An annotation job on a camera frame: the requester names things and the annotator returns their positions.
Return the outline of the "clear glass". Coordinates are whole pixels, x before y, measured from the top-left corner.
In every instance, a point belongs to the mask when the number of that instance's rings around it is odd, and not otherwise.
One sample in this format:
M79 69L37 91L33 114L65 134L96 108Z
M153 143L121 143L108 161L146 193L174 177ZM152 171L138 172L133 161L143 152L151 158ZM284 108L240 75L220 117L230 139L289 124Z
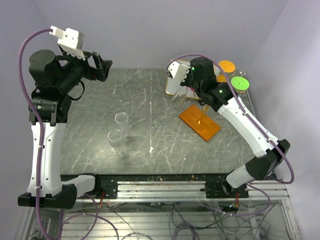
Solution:
M171 101L175 103L180 108L184 105L184 102L187 98L189 87L181 86L172 96Z

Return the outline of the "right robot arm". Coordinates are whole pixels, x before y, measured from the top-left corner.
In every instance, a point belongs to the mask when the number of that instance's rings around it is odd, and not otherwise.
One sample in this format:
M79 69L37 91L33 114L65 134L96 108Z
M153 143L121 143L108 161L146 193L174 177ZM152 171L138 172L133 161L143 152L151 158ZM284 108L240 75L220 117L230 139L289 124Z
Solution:
M189 74L182 84L195 90L202 104L212 107L229 121L253 151L254 158L225 177L220 186L224 197L233 197L243 184L265 180L287 159L290 143L286 139L279 140L259 123L230 82L217 82L211 60L205 57L192 59Z

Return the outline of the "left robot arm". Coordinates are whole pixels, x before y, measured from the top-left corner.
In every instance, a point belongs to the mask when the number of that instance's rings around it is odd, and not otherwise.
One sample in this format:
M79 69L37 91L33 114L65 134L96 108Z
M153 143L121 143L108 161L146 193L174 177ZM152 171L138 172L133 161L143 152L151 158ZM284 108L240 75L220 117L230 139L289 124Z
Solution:
M75 101L70 91L82 84L82 79L104 82L112 64L97 52L85 52L78 58L43 49L30 56L29 73L35 81L28 108L33 159L29 186L17 199L19 206L71 209L83 194L91 199L101 195L101 181L95 173L61 180L61 150L68 112Z

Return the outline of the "orange plastic wine glass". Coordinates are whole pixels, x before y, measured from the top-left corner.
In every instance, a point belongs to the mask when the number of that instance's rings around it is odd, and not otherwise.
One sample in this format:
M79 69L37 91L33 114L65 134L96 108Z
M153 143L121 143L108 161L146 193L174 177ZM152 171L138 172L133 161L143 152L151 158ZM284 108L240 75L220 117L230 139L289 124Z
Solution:
M222 70L226 73L227 77L231 79L236 75L236 66L233 62L229 60L221 60L218 65L222 68ZM214 67L214 72L216 75L216 80L218 83L224 83L227 82L226 78L224 75L221 73L220 69L215 66Z

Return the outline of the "clear glass flute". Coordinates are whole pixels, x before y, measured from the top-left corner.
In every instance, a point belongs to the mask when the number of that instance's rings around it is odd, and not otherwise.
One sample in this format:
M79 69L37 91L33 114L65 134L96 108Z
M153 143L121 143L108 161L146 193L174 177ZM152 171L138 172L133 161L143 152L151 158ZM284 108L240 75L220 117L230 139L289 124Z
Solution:
M125 112L119 112L115 115L114 120L117 124L118 129L126 139L129 136L129 130L131 127L128 115Z
M124 143L124 136L119 129L111 130L108 135L108 142L112 147L113 153L117 157L124 157L126 154L126 147Z

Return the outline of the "clear glass front flute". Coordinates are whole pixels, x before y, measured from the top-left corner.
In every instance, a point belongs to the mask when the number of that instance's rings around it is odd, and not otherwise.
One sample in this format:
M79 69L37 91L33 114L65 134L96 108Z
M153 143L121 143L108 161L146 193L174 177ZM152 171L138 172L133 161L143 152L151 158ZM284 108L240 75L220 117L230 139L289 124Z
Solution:
M124 143L124 136L119 129L111 130L108 135L108 142L112 147L113 153L117 157L124 157L126 154L126 147Z

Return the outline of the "green plastic wine glass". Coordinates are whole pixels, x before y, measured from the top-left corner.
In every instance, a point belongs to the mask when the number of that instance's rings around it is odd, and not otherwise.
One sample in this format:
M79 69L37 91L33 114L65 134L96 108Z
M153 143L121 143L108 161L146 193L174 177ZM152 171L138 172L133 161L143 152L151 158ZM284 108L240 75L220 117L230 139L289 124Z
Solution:
M231 79L231 85L238 93L243 93L249 89L250 83L249 81L241 76L235 76Z

